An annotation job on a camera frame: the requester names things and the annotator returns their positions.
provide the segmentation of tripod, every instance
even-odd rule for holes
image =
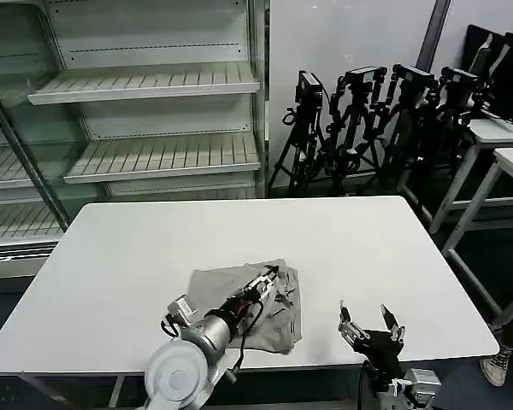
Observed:
[[[386,105],[391,105],[398,81],[401,94],[398,103],[387,113],[386,120],[379,126],[381,132],[386,125],[398,115],[397,123],[393,129],[390,142],[385,148],[384,161],[380,170],[381,176],[388,174],[395,179],[404,169],[408,158],[414,157],[417,150],[418,126],[420,118],[439,106],[440,96],[438,84],[432,74],[415,67],[406,67],[396,64],[392,68],[392,77],[387,90]],[[427,105],[419,107],[419,103],[426,89]]]
[[[420,198],[432,171],[442,160],[453,173],[456,171],[470,114],[482,107],[480,84],[473,74],[445,67],[439,79],[439,93],[443,88],[447,92],[445,104],[438,107],[433,116],[427,117],[421,128],[425,138],[420,142],[414,163],[416,198]],[[474,93],[478,103],[470,110],[468,101]]]
[[[301,190],[306,190],[308,184],[322,169],[321,160],[315,158],[317,151],[317,139],[321,146],[326,143],[320,127],[323,87],[311,73],[300,71],[298,73],[298,85],[295,102],[298,104],[296,111],[293,108],[287,110],[283,117],[283,124],[292,126],[289,138],[281,152],[280,159],[274,166],[272,178],[268,189],[271,190],[280,171],[289,177],[288,196],[296,196]],[[292,169],[288,170],[283,162],[293,147],[294,161]]]
[[[334,168],[331,171],[333,181],[335,179],[341,180],[347,175],[356,172],[361,166],[361,161],[367,162],[376,172],[380,168],[375,146],[375,142],[380,135],[380,128],[374,128],[374,123],[377,115],[382,118],[386,112],[386,105],[378,101],[386,72],[385,67],[364,67],[349,71],[338,79],[336,91],[331,96],[329,108],[329,113],[333,117],[333,123],[326,129],[330,135],[330,138],[326,141],[328,158],[333,158],[331,163],[334,164]],[[345,112],[341,114],[339,99],[345,94],[346,87],[351,91],[352,99]],[[371,93],[369,110],[367,104],[369,103],[369,94]],[[348,120],[345,140],[337,148],[339,134],[345,128]],[[365,124],[363,142],[354,148],[357,128],[361,125],[361,120]],[[370,149],[372,160],[364,156],[368,149]],[[335,186],[339,186],[341,189],[338,194],[344,195],[342,185],[336,184]]]

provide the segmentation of white table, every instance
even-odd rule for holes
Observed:
[[[469,125],[475,135],[475,143],[465,154],[462,164],[452,180],[449,190],[446,192],[443,202],[433,218],[429,217],[431,222],[429,232],[435,233],[439,230],[449,211],[455,209],[464,209],[469,205],[469,201],[456,201],[463,183],[473,168],[477,156],[482,149],[513,148],[513,124],[504,120],[486,119],[472,120]],[[513,205],[511,198],[489,198],[483,204],[484,206],[504,206]]]
[[[370,329],[390,308],[407,328],[400,360],[498,352],[401,197],[91,204],[0,330],[0,375],[141,374],[194,269],[277,258],[298,269],[303,338],[246,352],[244,369],[362,363],[338,333],[340,299]]]
[[[471,203],[458,221],[454,231],[447,239],[442,252],[445,257],[451,258],[451,260],[461,268],[462,272],[465,273],[466,277],[481,293],[491,310],[496,314],[496,318],[492,322],[493,328],[501,328],[503,325],[508,324],[513,320],[513,302],[505,309],[502,309],[455,250],[466,231],[486,228],[513,227],[513,220],[473,221],[479,212],[479,209],[481,209],[485,203],[486,197],[490,193],[494,184],[498,181],[500,175],[502,173],[507,173],[513,178],[513,148],[496,149],[494,155],[496,156],[496,161],[492,164],[488,174],[483,179],[481,186],[475,192],[475,196],[471,200]]]

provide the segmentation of shoe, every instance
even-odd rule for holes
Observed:
[[[512,353],[512,348],[506,348],[500,344],[498,354],[487,359],[481,359],[481,370],[492,386],[501,387],[504,385],[507,366]]]

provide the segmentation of gray cloth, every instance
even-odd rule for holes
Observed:
[[[198,309],[195,320],[200,320],[213,308],[218,308],[236,290],[243,288],[258,274],[266,270],[265,265],[279,266],[274,284],[277,289],[274,304],[258,326],[251,330],[245,341],[247,349],[264,350],[271,353],[286,352],[302,338],[300,332],[300,290],[298,274],[282,259],[252,265],[225,267],[210,271],[193,272],[188,288],[188,297]],[[235,337],[228,347],[241,344],[241,336]]]

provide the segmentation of robotic hand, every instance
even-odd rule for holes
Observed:
[[[398,355],[404,347],[404,326],[399,326],[395,316],[381,305],[382,317],[388,331],[363,330],[351,320],[348,309],[340,302],[339,332],[354,351],[364,354],[369,360],[371,388],[380,398],[382,410],[412,410],[431,408],[440,387],[433,371],[409,369],[403,375]],[[357,409],[362,406],[362,376],[359,379]]]
[[[274,280],[279,267],[266,268],[197,323],[192,323],[192,319],[198,311],[186,295],[168,306],[162,329],[174,340],[150,358],[144,373],[149,396],[146,409],[199,409],[223,375],[235,382],[244,359],[245,339],[258,320],[266,316],[263,311],[274,303]],[[242,335],[240,355],[229,370],[225,351],[238,334]]]

